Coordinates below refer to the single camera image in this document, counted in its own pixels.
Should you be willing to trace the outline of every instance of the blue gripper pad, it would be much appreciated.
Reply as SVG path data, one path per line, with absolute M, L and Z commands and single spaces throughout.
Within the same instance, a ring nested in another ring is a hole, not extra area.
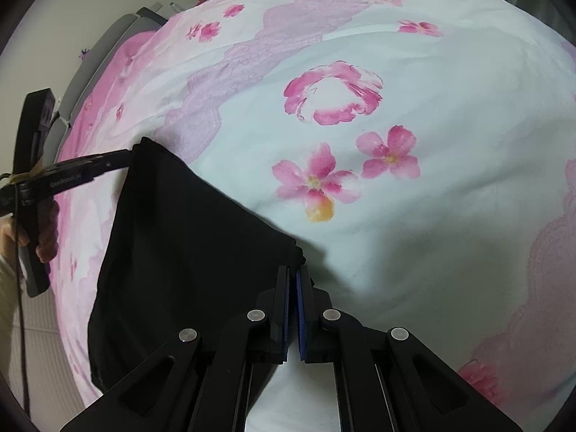
M 298 317 L 298 348 L 300 360 L 306 357 L 306 326 L 304 322 L 304 302 L 302 300 L 302 278 L 300 271 L 296 273 L 296 313 Z
M 286 296 L 284 299 L 284 322 L 282 324 L 282 355 L 288 360 L 288 319 L 290 317 L 290 276 L 286 278 Z

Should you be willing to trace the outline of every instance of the floral bedding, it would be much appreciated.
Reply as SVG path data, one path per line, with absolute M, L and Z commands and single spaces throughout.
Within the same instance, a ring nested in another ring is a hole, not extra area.
M 571 45 L 502 0 L 211 0 L 135 38 L 60 160 L 150 136 L 295 236 L 336 307 L 408 328 L 524 430 L 546 427 L 576 383 Z M 86 405 L 123 176 L 58 196 L 51 277 Z M 297 358 L 247 430 L 339 430 L 331 368 Z

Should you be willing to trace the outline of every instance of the wall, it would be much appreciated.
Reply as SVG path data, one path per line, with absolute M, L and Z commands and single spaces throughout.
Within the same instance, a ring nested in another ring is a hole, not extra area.
M 0 172 L 12 170 L 19 114 L 27 93 L 50 87 L 58 99 L 90 48 L 123 14 L 159 1 L 184 8 L 198 0 L 36 0 L 0 55 Z

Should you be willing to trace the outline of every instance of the human hand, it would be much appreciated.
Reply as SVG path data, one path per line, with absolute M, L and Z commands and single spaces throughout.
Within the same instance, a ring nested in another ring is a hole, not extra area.
M 36 247 L 36 255 L 42 263 L 48 263 L 58 253 L 58 228 L 57 218 L 60 208 L 57 202 L 53 202 L 48 216 L 48 226 L 42 229 L 39 236 L 39 244 Z M 15 225 L 13 217 L 0 220 L 0 255 L 15 269 L 17 255 L 14 248 Z M 18 226 L 18 246 L 28 245 L 30 239 L 22 226 Z

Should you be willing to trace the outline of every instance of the silver rivet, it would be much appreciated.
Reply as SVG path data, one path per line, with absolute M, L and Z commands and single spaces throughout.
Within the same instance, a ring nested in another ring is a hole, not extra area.
M 198 333 L 196 333 L 196 330 L 192 329 L 192 328 L 183 329 L 180 332 L 180 334 L 178 335 L 178 337 L 180 338 L 180 341 L 183 341 L 185 343 L 188 343 L 190 341 L 194 341 L 197 336 L 198 336 Z
M 322 314 L 322 316 L 326 319 L 326 320 L 330 320 L 330 321 L 336 321 L 340 318 L 340 312 L 337 311 L 336 309 L 328 309 L 325 310 L 324 313 Z
M 264 313 L 262 310 L 250 310 L 248 312 L 248 319 L 250 321 L 264 320 L 264 317 L 266 317 L 266 313 Z
M 410 336 L 404 328 L 399 327 L 390 331 L 390 334 L 394 339 L 397 339 L 398 341 L 405 341 L 408 339 L 408 336 Z

